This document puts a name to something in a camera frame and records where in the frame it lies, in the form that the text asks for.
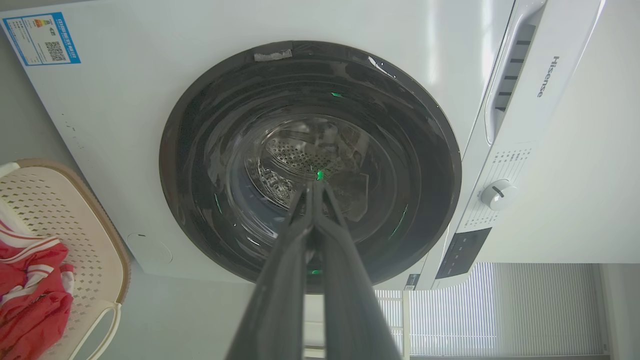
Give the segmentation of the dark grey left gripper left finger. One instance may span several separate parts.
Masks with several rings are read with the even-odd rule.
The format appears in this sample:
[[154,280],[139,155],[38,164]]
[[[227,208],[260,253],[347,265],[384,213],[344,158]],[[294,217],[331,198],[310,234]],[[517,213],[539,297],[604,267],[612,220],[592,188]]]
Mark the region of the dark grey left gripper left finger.
[[228,360],[301,360],[310,184],[299,186],[243,314]]

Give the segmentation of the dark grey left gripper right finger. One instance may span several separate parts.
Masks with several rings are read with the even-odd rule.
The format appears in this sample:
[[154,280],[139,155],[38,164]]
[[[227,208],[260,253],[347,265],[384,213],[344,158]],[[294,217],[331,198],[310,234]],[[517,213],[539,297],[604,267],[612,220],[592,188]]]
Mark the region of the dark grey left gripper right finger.
[[314,182],[314,246],[320,257],[328,360],[400,360],[368,272],[333,191]]

